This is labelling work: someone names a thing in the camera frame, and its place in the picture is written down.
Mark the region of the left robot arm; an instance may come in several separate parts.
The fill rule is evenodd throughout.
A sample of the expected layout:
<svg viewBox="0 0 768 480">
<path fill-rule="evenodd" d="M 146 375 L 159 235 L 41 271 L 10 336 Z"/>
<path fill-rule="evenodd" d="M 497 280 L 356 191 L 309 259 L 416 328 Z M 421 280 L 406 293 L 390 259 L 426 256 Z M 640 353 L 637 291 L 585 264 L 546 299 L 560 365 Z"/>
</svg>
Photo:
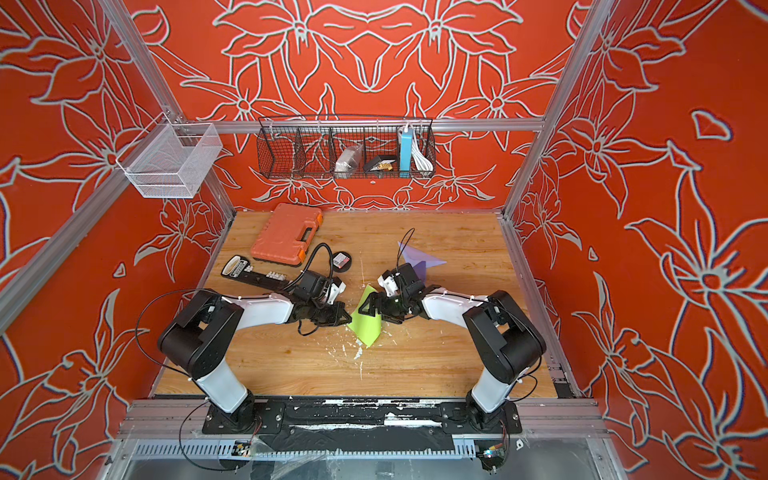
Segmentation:
<svg viewBox="0 0 768 480">
<path fill-rule="evenodd" d="M 158 339 L 158 349 L 206 394 L 223 428 L 236 433 L 255 426 L 254 396 L 235 376 L 226 356 L 235 333 L 264 325 L 312 322 L 316 328 L 352 322 L 345 304 L 270 293 L 255 297 L 199 290 Z"/>
</svg>

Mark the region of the dark purple square paper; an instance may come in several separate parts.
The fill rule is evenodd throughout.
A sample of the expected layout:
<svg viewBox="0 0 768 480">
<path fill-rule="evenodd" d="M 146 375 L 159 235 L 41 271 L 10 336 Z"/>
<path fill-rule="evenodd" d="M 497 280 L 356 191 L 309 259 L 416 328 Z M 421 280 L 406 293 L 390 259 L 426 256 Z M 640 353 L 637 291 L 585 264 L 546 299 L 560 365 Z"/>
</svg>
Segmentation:
<svg viewBox="0 0 768 480">
<path fill-rule="evenodd" d="M 416 264 L 412 264 L 412 268 L 416 274 L 416 276 L 425 283 L 427 281 L 427 265 L 425 262 L 418 262 Z"/>
</svg>

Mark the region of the light lavender square paper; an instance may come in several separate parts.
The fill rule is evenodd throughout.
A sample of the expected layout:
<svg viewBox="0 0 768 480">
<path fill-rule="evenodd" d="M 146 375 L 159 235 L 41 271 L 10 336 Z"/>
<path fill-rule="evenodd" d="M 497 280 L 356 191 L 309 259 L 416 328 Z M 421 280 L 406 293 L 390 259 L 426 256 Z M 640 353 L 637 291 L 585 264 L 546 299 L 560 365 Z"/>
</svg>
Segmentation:
<svg viewBox="0 0 768 480">
<path fill-rule="evenodd" d="M 399 242 L 398 253 L 396 255 L 396 264 L 399 265 L 408 263 L 412 265 L 418 262 L 425 262 L 427 265 L 427 270 L 446 264 L 445 260 L 442 260 L 417 248 L 411 247 L 405 242 Z"/>
</svg>

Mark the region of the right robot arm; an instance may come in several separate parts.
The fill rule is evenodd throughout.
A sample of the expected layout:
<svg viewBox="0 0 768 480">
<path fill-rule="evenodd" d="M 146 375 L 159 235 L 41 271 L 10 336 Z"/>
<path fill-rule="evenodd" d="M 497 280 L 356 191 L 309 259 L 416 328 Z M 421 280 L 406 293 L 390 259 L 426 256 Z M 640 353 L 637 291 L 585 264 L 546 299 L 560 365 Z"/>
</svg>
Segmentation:
<svg viewBox="0 0 768 480">
<path fill-rule="evenodd" d="M 460 294 L 436 285 L 409 295 L 403 290 L 392 294 L 374 291 L 363 298 L 357 312 L 379 314 L 395 324 L 423 317 L 464 327 L 483 371 L 466 396 L 463 412 L 450 420 L 478 432 L 508 429 L 513 416 L 509 394 L 518 381 L 541 365 L 547 351 L 543 336 L 503 290 L 488 296 Z"/>
</svg>

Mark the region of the lime green square paper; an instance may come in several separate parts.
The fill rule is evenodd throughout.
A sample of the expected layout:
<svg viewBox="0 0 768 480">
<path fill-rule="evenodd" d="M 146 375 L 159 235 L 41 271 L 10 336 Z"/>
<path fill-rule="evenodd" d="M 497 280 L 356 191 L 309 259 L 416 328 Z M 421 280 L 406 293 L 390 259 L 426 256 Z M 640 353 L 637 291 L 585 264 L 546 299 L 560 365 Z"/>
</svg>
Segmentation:
<svg viewBox="0 0 768 480">
<path fill-rule="evenodd" d="M 382 317 L 380 314 L 370 316 L 359 312 L 359 308 L 363 306 L 371 293 L 376 293 L 376 289 L 367 285 L 363 290 L 356 309 L 351 314 L 352 321 L 347 325 L 366 347 L 371 347 L 382 332 Z"/>
</svg>

